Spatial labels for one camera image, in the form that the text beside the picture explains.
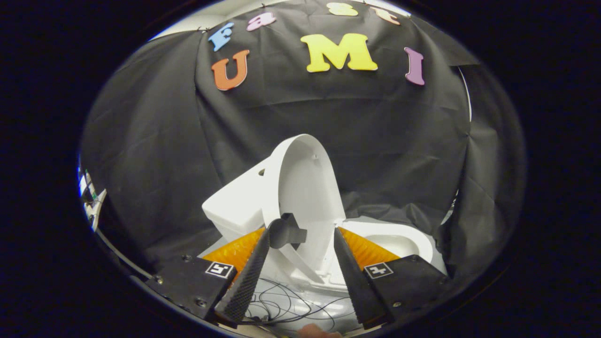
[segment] foam letter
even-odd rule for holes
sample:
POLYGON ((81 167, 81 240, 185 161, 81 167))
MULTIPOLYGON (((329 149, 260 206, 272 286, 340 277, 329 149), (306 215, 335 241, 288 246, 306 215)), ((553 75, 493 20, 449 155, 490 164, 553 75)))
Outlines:
POLYGON ((392 14, 390 14, 389 12, 387 12, 387 11, 381 9, 381 8, 376 8, 376 7, 372 7, 372 9, 375 10, 376 14, 379 17, 381 17, 382 19, 384 19, 384 20, 386 20, 388 22, 392 22, 395 25, 400 25, 401 24, 400 22, 398 22, 396 20, 393 20, 393 19, 396 19, 397 17, 394 16, 394 15, 392 15, 392 14))
POLYGON ((309 47, 311 63, 307 66, 310 73, 325 72, 330 65, 323 59, 326 56, 334 67, 342 69, 347 56, 350 54, 348 67, 352 70, 376 70, 377 64, 371 60, 367 50, 367 36, 347 33, 339 45, 321 34, 305 35, 300 40, 309 47))
POLYGON ((330 13, 336 15, 345 16, 357 16, 359 13, 353 9, 353 6, 349 4, 342 4, 340 2, 330 2, 326 6, 330 9, 330 13))
POLYGON ((273 16, 273 14, 271 12, 259 14, 255 17, 253 17, 248 22, 248 27, 246 27, 246 30, 251 32, 261 26, 267 26, 268 24, 270 24, 274 21, 275 21, 275 17, 273 16))
POLYGON ((228 59, 215 62, 211 69, 215 73, 215 85, 219 90, 230 90, 234 87, 238 87, 246 79, 246 74, 248 73, 246 56, 249 53, 250 51, 246 49, 234 54, 233 59, 236 60, 238 74, 236 74, 236 77, 233 79, 228 79, 225 71, 225 65, 229 62, 228 59))
POLYGON ((424 56, 409 47, 405 47, 405 52, 409 56, 409 72, 405 78, 418 85, 424 85, 424 79, 421 77, 421 60, 424 56))
POLYGON ((209 41, 211 41, 215 48, 213 48, 213 52, 219 50, 219 48, 223 47, 228 41, 230 41, 229 36, 231 35, 231 27, 234 26, 233 22, 228 23, 227 25, 221 27, 219 31, 215 32, 215 34, 209 37, 209 41))

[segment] orange letter u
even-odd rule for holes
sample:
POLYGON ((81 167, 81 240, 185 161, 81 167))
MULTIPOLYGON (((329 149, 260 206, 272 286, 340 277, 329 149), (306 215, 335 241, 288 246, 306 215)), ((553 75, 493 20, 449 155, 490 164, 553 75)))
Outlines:
POLYGON ((215 62, 211 69, 215 73, 215 85, 219 90, 230 90, 238 87, 246 79, 246 74, 248 72, 248 68, 246 66, 246 56, 249 53, 250 51, 246 49, 234 54, 233 59, 236 60, 238 74, 236 74, 236 77, 233 79, 228 79, 225 71, 225 65, 229 62, 229 59, 223 59, 215 62))

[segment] toilet tank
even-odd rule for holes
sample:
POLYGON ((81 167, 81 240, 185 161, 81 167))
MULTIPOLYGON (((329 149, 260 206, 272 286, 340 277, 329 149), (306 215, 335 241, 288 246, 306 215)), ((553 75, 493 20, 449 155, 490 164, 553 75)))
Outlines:
POLYGON ((307 241, 296 252, 318 271, 336 223, 346 217, 328 153, 316 138, 302 134, 278 145, 269 159, 263 219, 269 224, 284 213, 294 214, 298 226, 307 230, 307 241))
POLYGON ((264 224, 261 175, 267 160, 231 181, 203 203, 205 215, 228 242, 251 233, 264 224))

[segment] wire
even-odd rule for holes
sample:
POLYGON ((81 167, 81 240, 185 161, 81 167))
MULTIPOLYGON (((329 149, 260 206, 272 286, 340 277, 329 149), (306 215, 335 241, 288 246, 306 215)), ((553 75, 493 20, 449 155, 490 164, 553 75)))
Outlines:
POLYGON ((100 229, 96 228, 96 233, 98 234, 98 237, 105 243, 105 245, 107 247, 109 247, 109 249, 111 249, 117 255, 117 257, 119 257, 125 264, 129 265, 135 271, 138 271, 144 277, 146 277, 148 279, 153 278, 153 276, 151 274, 144 271, 138 265, 135 265, 131 260, 127 259, 127 257, 125 257, 124 254, 122 254, 119 250, 117 250, 117 248, 115 248, 111 244, 111 242, 104 236, 104 234, 102 233, 102 231, 100 231, 100 229))
POLYGON ((257 326, 261 326, 261 325, 273 325, 273 324, 280 324, 280 323, 289 323, 289 322, 294 322, 294 321, 298 321, 298 320, 300 320, 300 319, 303 319, 303 318, 310 318, 310 319, 314 319, 314 320, 327 320, 327 319, 329 319, 329 320, 331 320, 331 321, 332 321, 332 326, 331 326, 331 328, 330 328, 330 330, 331 330, 331 329, 332 329, 332 328, 334 328, 334 327, 335 327, 335 325, 336 325, 336 323, 335 323, 335 320, 334 320, 334 319, 336 319, 336 318, 341 318, 341 317, 345 317, 345 316, 348 316, 348 315, 351 315, 352 313, 354 313, 354 311, 353 311, 353 312, 351 312, 351 313, 347 313, 347 314, 345 314, 345 315, 342 315, 342 316, 336 316, 336 317, 332 317, 332 316, 329 314, 329 312, 325 310, 325 308, 326 308, 327 306, 329 306, 330 304, 332 304, 332 303, 334 303, 334 302, 337 302, 337 301, 340 301, 340 300, 343 300, 343 299, 346 299, 346 298, 349 298, 349 297, 341 297, 341 298, 335 299, 335 300, 333 300, 333 301, 331 301, 331 302, 329 302, 329 303, 325 304, 324 306, 320 307, 319 309, 317 309, 317 310, 315 310, 315 311, 311 311, 311 306, 310 306, 310 305, 307 303, 307 301, 305 301, 305 300, 304 300, 303 298, 301 298, 301 297, 300 297, 300 296, 299 296, 299 295, 298 295, 296 292, 292 291, 292 290, 291 290, 290 288, 288 288, 287 286, 285 286, 285 285, 282 285, 281 283, 277 283, 277 282, 274 282, 274 281, 271 281, 271 280, 265 279, 265 278, 261 278, 261 280, 264 280, 264 281, 266 281, 266 282, 268 282, 268 283, 272 283, 272 284, 273 284, 273 286, 272 286, 272 287, 270 287, 270 288, 268 288, 268 289, 266 289, 266 290, 264 290, 264 291, 262 291, 262 292, 256 292, 256 293, 259 293, 259 297, 258 297, 258 299, 259 299, 259 300, 257 301, 257 300, 256 300, 257 298, 255 297, 255 295, 253 295, 253 296, 254 296, 254 297, 253 297, 253 299, 254 299, 254 300, 253 300, 253 301, 251 301, 251 304, 252 304, 252 305, 255 305, 255 306, 259 306, 259 305, 258 305, 258 304, 256 304, 256 303, 260 303, 260 304, 261 304, 263 307, 262 307, 262 306, 259 306, 259 307, 262 307, 262 308, 266 309, 266 310, 267 310, 267 312, 268 312, 268 314, 270 314, 270 312, 269 312, 269 310, 267 309, 267 306, 274 306, 274 307, 276 307, 276 308, 278 309, 278 314, 277 314, 277 315, 276 315, 274 318, 271 318, 271 317, 269 317, 269 319, 270 319, 270 320, 268 320, 268 321, 264 321, 264 322, 242 322, 242 323, 239 323, 239 325, 257 325, 257 326), (275 287, 279 287, 279 288, 280 288, 280 289, 283 291, 283 293, 284 293, 284 294, 281 294, 281 293, 273 293, 273 292, 267 292, 267 291, 269 291, 269 290, 271 290, 271 289, 273 289, 273 288, 275 288, 275 287), (288 292, 287 292, 286 290, 290 291, 290 292, 291 292, 293 295, 295 295, 296 297, 293 297, 293 296, 291 296, 290 294, 288 294, 288 292), (279 296, 285 296, 285 297, 288 297, 288 309, 287 309, 287 310, 284 310, 284 313, 280 314, 280 313, 281 313, 281 311, 282 311, 283 309, 282 309, 282 308, 281 308, 281 307, 280 307, 280 306, 279 306, 279 305, 278 305, 276 302, 273 302, 273 301, 265 301, 265 300, 263 300, 263 299, 262 299, 262 296, 263 296, 263 295, 265 295, 265 294, 279 295, 279 296), (292 298, 299 299, 299 300, 301 300, 303 303, 305 303, 305 305, 308 307, 308 311, 307 311, 306 313, 303 313, 303 314, 298 314, 298 313, 295 313, 295 312, 293 312, 293 311, 290 311, 290 308, 292 307, 292 298), (329 318, 311 318, 311 317, 309 317, 309 315, 312 315, 312 314, 314 314, 314 313, 317 313, 317 312, 319 312, 319 311, 324 311, 324 312, 327 314, 327 316, 328 316, 329 318), (295 314, 296 316, 295 316, 295 317, 292 317, 292 318, 287 318, 287 319, 280 319, 280 320, 278 320, 278 318, 282 317, 282 316, 283 316, 284 314, 286 314, 286 313, 293 313, 293 314, 295 314))

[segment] toilet lid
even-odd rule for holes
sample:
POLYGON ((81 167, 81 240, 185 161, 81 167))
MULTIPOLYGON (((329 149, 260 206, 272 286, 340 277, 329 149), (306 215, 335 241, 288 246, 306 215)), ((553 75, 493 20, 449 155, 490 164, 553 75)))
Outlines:
POLYGON ((283 213, 293 213, 299 227, 307 229, 307 239, 296 251, 313 271, 319 269, 335 223, 345 219, 326 150, 311 135, 289 138, 269 157, 263 180, 260 196, 265 225, 283 213))

